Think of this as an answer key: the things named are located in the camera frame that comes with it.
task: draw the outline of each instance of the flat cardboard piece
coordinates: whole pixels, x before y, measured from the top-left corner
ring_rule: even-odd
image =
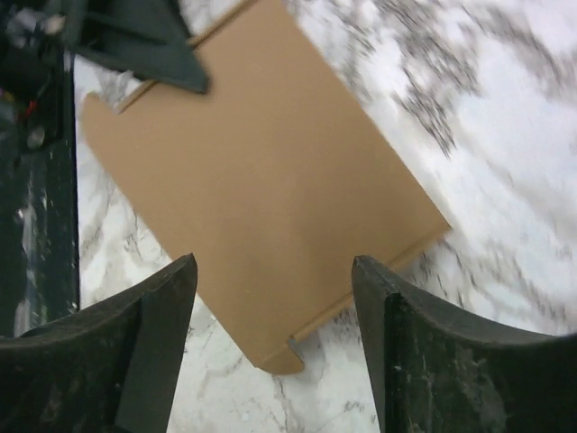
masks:
[[[283,4],[247,5],[197,49],[207,96],[89,96],[84,131],[250,361],[297,373],[289,340],[351,304],[355,255],[397,269],[448,225]]]

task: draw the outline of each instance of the white marble surface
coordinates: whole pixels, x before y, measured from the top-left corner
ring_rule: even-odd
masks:
[[[232,0],[189,0],[199,31]],[[288,0],[287,7],[454,227],[408,269],[482,316],[577,329],[577,5],[568,0]],[[77,61],[88,90],[125,79]],[[78,130],[83,306],[169,258]],[[271,377],[197,298],[169,432],[376,433],[353,310]]]

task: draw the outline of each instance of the cardboard edge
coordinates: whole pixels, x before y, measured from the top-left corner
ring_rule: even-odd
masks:
[[[451,230],[449,223],[444,221],[439,224],[425,236],[419,238],[414,244],[409,246],[404,252],[389,261],[389,266],[394,270],[400,270],[408,266],[413,260],[417,258],[419,252],[423,252],[429,246],[433,245],[438,239],[443,236],[446,232]],[[312,332],[319,329],[322,325],[327,323],[331,318],[336,317],[344,309],[348,309],[353,305],[353,293],[348,293],[347,295],[340,298],[333,305],[325,309],[318,316],[310,320],[303,327],[301,327],[297,332],[292,335],[295,341],[299,342],[304,340]]]
[[[440,223],[426,235],[419,238],[418,241],[409,246],[409,248],[407,248],[404,252],[393,258],[388,263],[388,266],[394,271],[402,270],[417,258],[419,252],[424,252],[424,250],[432,246],[451,229],[452,228],[449,223],[446,220],[443,221],[443,223]]]
[[[188,45],[192,47],[192,49],[199,47],[203,42],[214,36],[219,30],[223,29],[227,24],[229,24],[229,22],[234,20],[238,15],[243,13],[248,7],[255,4],[257,1],[258,0],[241,1],[241,3],[232,7],[226,14],[212,23],[203,33],[190,38],[188,40]],[[157,83],[158,81],[154,79],[147,79],[146,81],[143,81],[140,86],[138,86],[128,97],[126,97],[120,104],[118,104],[114,111],[120,115]]]

